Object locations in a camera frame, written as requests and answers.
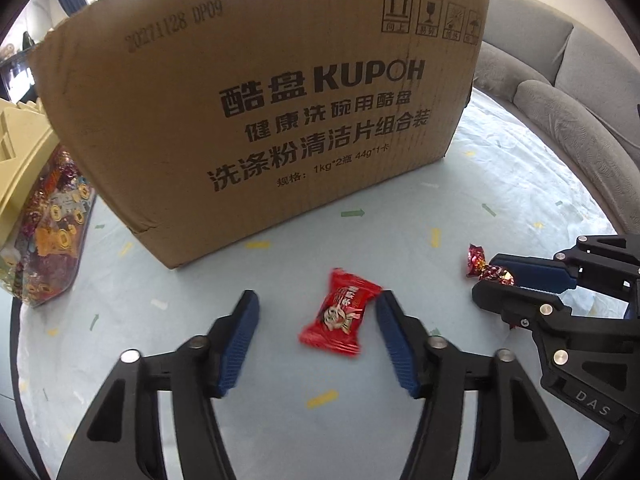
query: red shiny candy wrapper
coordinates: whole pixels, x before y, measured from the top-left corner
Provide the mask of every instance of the red shiny candy wrapper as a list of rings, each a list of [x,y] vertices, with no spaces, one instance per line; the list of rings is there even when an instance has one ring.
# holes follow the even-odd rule
[[[469,252],[466,256],[466,275],[469,278],[480,276],[485,267],[484,249],[481,246],[469,244]]]
[[[482,274],[480,274],[480,279],[500,282],[503,285],[514,285],[513,274],[505,267],[497,265],[487,265],[482,271]]]
[[[382,287],[375,283],[342,269],[332,270],[329,294],[316,320],[303,328],[298,340],[315,348],[356,357],[360,353],[358,328],[364,307],[381,291]]]

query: table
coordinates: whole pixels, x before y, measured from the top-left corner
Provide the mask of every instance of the table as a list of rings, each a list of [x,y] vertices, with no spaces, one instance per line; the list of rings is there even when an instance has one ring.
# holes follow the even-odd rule
[[[361,217],[340,214],[359,209]],[[205,333],[251,288],[260,297],[260,323],[238,386],[214,403],[236,476],[399,478],[422,403],[399,387],[375,316],[365,315],[357,359],[297,342],[326,294],[330,269],[343,267],[393,290],[407,314],[463,351],[490,355],[510,346],[539,386],[530,333],[510,332],[499,316],[472,303],[475,280],[464,276],[468,245],[483,245],[489,257],[503,252],[548,258],[578,235],[614,233],[551,150],[476,90],[444,160],[183,268],[164,268],[100,199],[90,222],[71,290],[21,312],[22,402],[53,475],[123,350],[171,351]],[[563,299],[583,316],[621,317],[625,308],[586,290]],[[328,390],[338,391],[337,400],[306,407]],[[555,397],[542,396],[581,474],[607,433]],[[456,480],[466,478],[473,438],[474,394],[466,400]],[[170,394],[161,394],[160,404],[168,475],[179,479]],[[383,454],[380,442],[386,442]]]

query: sofa cushion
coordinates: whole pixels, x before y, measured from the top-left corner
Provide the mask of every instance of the sofa cushion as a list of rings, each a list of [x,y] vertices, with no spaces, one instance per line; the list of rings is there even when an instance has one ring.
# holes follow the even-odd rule
[[[578,101],[539,81],[520,83],[513,103],[582,168],[627,233],[640,234],[640,171]]]
[[[580,101],[640,167],[640,72],[586,28],[569,36],[556,87]]]
[[[489,0],[483,39],[553,83],[572,28],[569,17],[537,0]]]
[[[474,73],[474,86],[494,97],[513,102],[518,85],[529,79],[550,84],[540,72],[529,65],[485,41],[482,42]]]

